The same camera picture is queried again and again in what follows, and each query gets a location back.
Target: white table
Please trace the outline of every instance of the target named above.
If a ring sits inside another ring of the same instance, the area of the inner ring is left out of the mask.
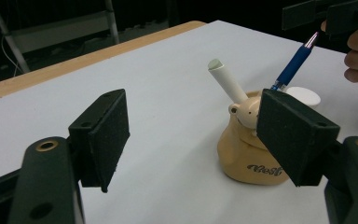
[[[0,98],[0,175],[68,126],[101,94],[125,89],[131,137],[107,194],[81,189],[87,223],[328,223],[319,187],[256,186],[224,175],[216,144],[230,99],[207,70],[219,58],[245,91],[269,88],[301,43],[222,21]],[[358,84],[344,54],[315,48],[289,86],[317,92],[317,111],[358,135]]]

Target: white rabbit ear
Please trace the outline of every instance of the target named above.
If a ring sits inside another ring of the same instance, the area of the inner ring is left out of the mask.
[[[237,115],[238,108],[240,108],[240,105],[238,104],[232,104],[228,107],[228,112],[230,115]]]

